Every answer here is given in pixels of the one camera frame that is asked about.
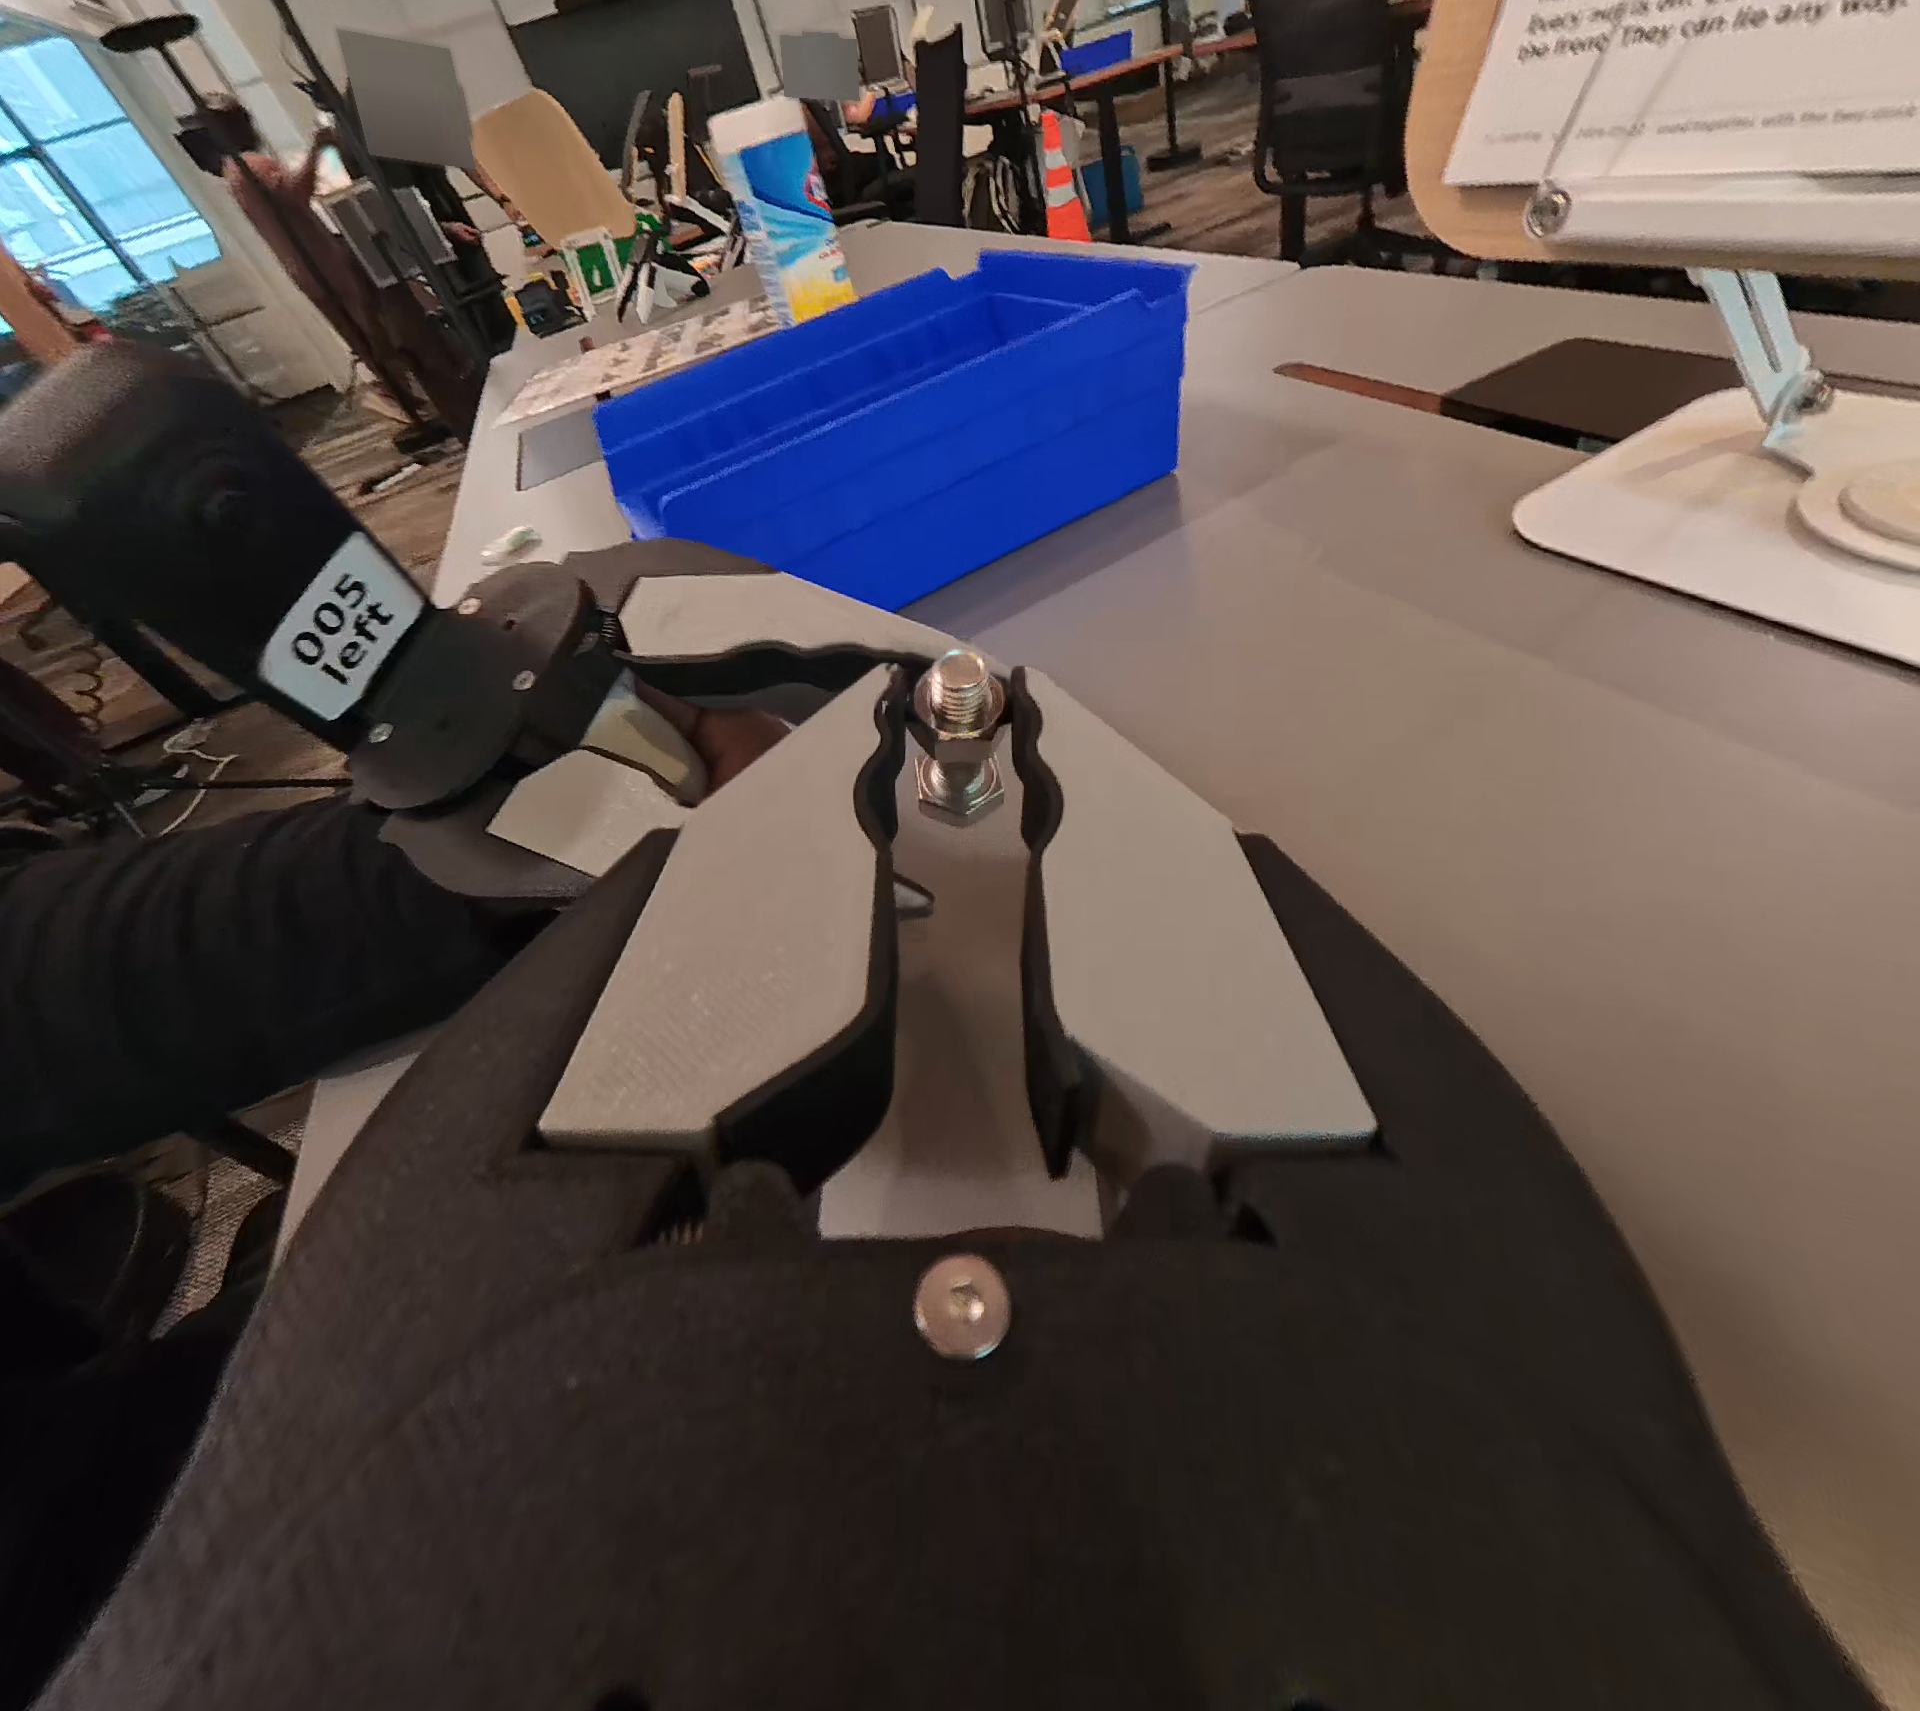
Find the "tan wooden board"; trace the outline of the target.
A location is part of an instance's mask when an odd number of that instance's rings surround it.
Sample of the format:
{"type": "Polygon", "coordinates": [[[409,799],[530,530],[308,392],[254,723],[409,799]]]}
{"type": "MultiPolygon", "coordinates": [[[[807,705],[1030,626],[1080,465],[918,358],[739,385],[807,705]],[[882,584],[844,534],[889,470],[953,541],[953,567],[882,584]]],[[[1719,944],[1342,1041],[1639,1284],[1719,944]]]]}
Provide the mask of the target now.
{"type": "Polygon", "coordinates": [[[545,244],[636,233],[636,212],[551,91],[522,91],[470,124],[479,173],[545,244]]]}

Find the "blue plastic bin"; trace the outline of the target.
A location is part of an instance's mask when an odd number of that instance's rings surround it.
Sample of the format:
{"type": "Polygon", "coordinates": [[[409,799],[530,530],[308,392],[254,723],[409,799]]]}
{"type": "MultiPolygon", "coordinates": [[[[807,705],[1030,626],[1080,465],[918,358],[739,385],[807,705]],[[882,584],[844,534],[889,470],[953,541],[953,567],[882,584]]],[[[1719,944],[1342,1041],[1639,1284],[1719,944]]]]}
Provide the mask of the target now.
{"type": "Polygon", "coordinates": [[[1179,470],[1187,263],[982,252],[591,412],[636,538],[901,612],[1179,470]]]}

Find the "person's left hand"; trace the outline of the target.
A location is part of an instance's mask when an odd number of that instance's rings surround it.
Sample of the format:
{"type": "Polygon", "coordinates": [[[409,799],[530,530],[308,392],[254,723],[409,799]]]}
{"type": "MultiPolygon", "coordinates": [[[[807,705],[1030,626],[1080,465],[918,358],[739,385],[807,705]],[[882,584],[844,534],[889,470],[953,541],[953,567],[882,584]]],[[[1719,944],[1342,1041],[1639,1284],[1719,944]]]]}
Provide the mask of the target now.
{"type": "Polygon", "coordinates": [[[707,794],[729,785],[791,731],[780,716],[755,709],[702,709],[664,691],[647,691],[647,702],[686,742],[702,773],[707,794]]]}

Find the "disinfectant wipes canister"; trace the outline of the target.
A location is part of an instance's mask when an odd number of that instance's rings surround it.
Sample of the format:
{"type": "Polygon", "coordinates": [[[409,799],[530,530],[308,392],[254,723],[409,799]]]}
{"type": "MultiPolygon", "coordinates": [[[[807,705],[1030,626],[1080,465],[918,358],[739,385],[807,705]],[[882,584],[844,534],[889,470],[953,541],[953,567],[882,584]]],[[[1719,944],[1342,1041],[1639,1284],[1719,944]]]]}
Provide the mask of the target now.
{"type": "Polygon", "coordinates": [[[803,105],[762,98],[709,119],[718,174],[777,321],[814,321],[855,299],[803,105]]]}

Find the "black floor lamp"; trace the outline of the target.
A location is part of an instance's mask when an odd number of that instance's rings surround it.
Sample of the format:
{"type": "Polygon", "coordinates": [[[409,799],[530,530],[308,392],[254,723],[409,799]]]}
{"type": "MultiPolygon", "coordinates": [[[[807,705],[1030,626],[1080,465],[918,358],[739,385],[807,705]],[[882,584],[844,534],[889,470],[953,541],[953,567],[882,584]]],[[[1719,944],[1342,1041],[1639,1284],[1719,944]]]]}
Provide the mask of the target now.
{"type": "Polygon", "coordinates": [[[188,110],[179,116],[179,144],[206,177],[219,180],[225,174],[225,160],[232,153],[227,140],[222,133],[208,91],[201,90],[201,84],[187,73],[183,62],[176,56],[176,47],[195,40],[198,31],[201,22],[193,15],[165,15],[115,26],[100,34],[100,45],[122,59],[162,59],[165,69],[176,77],[176,84],[188,99],[188,110]]]}

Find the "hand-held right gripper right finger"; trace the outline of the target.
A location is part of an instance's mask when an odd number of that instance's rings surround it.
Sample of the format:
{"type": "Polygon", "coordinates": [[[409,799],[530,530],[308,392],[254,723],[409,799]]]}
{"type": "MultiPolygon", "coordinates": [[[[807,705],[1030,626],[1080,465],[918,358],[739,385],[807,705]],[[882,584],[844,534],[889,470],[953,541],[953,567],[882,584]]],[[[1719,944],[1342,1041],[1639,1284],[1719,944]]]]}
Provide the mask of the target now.
{"type": "Polygon", "coordinates": [[[1375,1110],[1265,891],[1262,838],[1054,678],[1008,680],[1021,1024],[1046,1170],[1347,1153],[1375,1110]]]}

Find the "dark brown desk flap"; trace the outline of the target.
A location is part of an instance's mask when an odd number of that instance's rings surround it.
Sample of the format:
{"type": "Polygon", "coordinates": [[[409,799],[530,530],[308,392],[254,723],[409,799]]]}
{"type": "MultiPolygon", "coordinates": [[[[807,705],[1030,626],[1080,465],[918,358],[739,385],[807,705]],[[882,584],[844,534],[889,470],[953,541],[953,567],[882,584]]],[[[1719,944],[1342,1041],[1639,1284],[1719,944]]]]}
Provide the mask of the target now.
{"type": "Polygon", "coordinates": [[[1736,385],[1728,358],[1615,340],[1561,340],[1440,396],[1457,423],[1596,452],[1736,385]]]}

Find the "black high-back chair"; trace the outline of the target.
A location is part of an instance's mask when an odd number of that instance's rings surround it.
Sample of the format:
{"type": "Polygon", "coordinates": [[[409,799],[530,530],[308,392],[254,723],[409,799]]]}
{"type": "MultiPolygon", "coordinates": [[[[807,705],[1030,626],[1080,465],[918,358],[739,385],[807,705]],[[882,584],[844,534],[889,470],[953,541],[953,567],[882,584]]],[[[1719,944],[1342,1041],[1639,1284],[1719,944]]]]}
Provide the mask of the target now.
{"type": "Polygon", "coordinates": [[[961,28],[918,45],[915,223],[965,226],[968,56],[961,28]]]}

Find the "person's left forearm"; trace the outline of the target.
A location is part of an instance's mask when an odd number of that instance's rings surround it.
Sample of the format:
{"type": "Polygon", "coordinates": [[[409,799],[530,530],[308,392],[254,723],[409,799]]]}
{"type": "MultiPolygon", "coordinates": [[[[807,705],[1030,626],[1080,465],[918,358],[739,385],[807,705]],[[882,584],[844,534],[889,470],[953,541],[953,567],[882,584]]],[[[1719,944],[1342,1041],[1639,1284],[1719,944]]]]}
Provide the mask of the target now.
{"type": "Polygon", "coordinates": [[[545,926],[348,799],[2,866],[2,1199],[441,1024],[545,926]]]}

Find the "printed desk sheet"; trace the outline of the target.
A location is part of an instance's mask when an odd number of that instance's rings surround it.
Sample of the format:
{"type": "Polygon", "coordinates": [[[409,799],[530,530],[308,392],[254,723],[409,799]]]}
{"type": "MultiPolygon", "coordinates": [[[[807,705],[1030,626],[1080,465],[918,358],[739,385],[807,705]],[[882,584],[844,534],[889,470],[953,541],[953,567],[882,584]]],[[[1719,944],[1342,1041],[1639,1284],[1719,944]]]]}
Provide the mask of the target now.
{"type": "Polygon", "coordinates": [[[630,340],[537,373],[507,406],[500,423],[516,428],[590,408],[777,331],[780,317],[765,296],[707,315],[676,310],[630,340]]]}

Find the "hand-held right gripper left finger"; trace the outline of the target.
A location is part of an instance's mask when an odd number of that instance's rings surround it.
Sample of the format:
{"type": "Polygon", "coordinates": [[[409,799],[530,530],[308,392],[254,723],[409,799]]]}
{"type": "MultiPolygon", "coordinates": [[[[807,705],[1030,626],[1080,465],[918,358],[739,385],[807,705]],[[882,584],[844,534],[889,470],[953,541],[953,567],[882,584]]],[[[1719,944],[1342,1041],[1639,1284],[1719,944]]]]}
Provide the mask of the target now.
{"type": "Polygon", "coordinates": [[[903,666],[691,812],[551,1095],[547,1146],[822,1188],[891,1102],[903,666]]]}

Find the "large black wall screen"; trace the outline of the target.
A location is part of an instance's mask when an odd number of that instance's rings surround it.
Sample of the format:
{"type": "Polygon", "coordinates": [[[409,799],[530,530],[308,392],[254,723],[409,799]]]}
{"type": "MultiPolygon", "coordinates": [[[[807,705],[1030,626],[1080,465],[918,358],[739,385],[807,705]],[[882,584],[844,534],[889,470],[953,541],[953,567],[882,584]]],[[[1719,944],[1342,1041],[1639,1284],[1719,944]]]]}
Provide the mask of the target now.
{"type": "Polygon", "coordinates": [[[598,153],[611,153],[643,91],[668,99],[712,73],[709,109],[758,98],[755,66],[733,0],[552,0],[552,12],[515,22],[508,35],[534,90],[576,119],[598,153]]]}

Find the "black office chair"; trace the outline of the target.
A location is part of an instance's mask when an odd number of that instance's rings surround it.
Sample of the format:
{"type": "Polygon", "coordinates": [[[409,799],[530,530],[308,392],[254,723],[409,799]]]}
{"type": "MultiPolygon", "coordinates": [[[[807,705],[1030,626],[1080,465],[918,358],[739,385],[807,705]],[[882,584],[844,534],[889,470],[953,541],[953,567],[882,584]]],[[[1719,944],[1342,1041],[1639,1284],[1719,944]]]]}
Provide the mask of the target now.
{"type": "Polygon", "coordinates": [[[1280,258],[1403,270],[1424,237],[1383,227],[1405,188],[1412,31],[1389,0],[1248,0],[1258,56],[1254,184],[1275,196],[1280,258]]]}

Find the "silver hex bolt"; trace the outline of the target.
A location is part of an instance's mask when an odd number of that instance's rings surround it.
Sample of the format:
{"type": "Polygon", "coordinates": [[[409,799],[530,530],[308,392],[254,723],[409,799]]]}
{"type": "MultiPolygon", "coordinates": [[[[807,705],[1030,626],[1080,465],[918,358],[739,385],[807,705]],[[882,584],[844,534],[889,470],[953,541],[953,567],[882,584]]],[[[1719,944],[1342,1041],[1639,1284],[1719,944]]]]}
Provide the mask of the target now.
{"type": "MultiPolygon", "coordinates": [[[[973,648],[941,653],[918,678],[911,705],[950,724],[968,728],[990,715],[1003,719],[1003,678],[973,648]]],[[[918,753],[918,799],[923,815],[948,824],[971,824],[994,812],[1003,798],[1003,774],[993,759],[975,766],[944,766],[918,753]]]]}

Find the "person's dark clothing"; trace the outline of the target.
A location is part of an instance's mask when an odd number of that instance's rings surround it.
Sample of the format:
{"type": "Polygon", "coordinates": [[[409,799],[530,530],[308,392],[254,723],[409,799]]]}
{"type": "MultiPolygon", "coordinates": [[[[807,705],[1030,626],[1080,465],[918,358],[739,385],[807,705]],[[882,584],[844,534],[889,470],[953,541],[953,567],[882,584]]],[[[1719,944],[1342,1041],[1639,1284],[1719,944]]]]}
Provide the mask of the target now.
{"type": "Polygon", "coordinates": [[[152,1527],[263,1291],[283,1191],[215,1295],[158,1327],[195,1220],[88,1173],[2,1212],[2,1705],[31,1708],[152,1527]]]}

